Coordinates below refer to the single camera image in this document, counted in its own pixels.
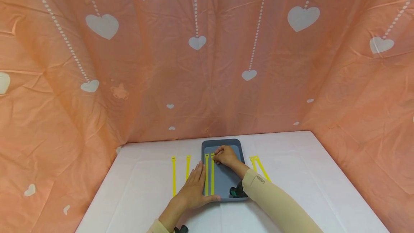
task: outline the right hand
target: right hand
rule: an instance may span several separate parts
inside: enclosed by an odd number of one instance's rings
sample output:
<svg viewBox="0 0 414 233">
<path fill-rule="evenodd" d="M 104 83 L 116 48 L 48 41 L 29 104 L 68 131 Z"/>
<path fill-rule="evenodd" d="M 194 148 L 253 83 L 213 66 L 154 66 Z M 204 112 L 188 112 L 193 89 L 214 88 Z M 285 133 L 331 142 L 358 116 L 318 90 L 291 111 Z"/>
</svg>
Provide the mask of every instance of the right hand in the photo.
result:
<svg viewBox="0 0 414 233">
<path fill-rule="evenodd" d="M 226 166 L 231 166 L 234 163 L 239 162 L 231 146 L 225 145 L 220 146 L 218 149 L 216 149 L 214 152 L 213 160 L 217 165 L 220 165 L 222 163 Z"/>
</svg>

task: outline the orange curtain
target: orange curtain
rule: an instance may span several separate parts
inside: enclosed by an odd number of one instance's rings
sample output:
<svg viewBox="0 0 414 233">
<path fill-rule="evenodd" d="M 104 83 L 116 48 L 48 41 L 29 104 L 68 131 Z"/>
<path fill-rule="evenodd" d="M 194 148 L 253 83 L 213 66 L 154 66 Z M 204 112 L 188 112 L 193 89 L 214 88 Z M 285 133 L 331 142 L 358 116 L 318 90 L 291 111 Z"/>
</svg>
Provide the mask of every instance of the orange curtain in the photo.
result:
<svg viewBox="0 0 414 233">
<path fill-rule="evenodd" d="M 414 231 L 414 0 L 0 0 L 0 229 L 73 232 L 126 142 L 311 130 Z"/>
</svg>

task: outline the wrist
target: wrist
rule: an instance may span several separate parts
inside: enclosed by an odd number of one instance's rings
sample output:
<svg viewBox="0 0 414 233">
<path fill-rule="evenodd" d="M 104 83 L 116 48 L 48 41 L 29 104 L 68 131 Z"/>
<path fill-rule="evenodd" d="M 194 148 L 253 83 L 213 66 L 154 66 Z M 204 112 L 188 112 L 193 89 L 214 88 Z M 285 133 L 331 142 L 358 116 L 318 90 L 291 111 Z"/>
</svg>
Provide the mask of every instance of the wrist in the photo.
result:
<svg viewBox="0 0 414 233">
<path fill-rule="evenodd" d="M 184 213 L 188 210 L 188 201 L 187 198 L 182 197 L 181 195 L 175 195 L 169 205 L 174 206 L 177 212 Z"/>
</svg>

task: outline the white table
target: white table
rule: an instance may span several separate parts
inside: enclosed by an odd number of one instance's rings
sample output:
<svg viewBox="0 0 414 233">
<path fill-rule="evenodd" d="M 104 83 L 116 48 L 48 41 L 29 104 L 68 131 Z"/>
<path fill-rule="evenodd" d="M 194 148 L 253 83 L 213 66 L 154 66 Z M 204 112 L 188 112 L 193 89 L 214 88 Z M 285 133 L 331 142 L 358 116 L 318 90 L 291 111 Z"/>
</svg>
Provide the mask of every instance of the white table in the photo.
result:
<svg viewBox="0 0 414 233">
<path fill-rule="evenodd" d="M 291 195 L 325 233 L 388 233 L 311 132 L 126 144 L 118 154 L 77 233 L 145 233 L 201 159 L 204 140 L 237 138 L 248 166 L 259 156 L 270 180 Z M 252 201 L 210 205 L 183 217 L 190 233 L 280 232 Z"/>
</svg>

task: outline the left hand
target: left hand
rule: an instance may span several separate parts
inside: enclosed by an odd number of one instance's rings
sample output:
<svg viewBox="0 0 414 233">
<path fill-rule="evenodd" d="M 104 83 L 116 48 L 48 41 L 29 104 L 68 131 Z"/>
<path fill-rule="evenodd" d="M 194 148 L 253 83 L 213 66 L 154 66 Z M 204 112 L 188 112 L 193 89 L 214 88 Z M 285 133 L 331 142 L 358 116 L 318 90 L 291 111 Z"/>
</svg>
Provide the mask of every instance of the left hand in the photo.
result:
<svg viewBox="0 0 414 233">
<path fill-rule="evenodd" d="M 186 209 L 196 209 L 207 203 L 220 201 L 221 197 L 219 195 L 204 196 L 202 194 L 205 177 L 206 167 L 200 161 L 196 168 L 191 171 L 184 186 L 174 198 L 182 203 Z"/>
</svg>

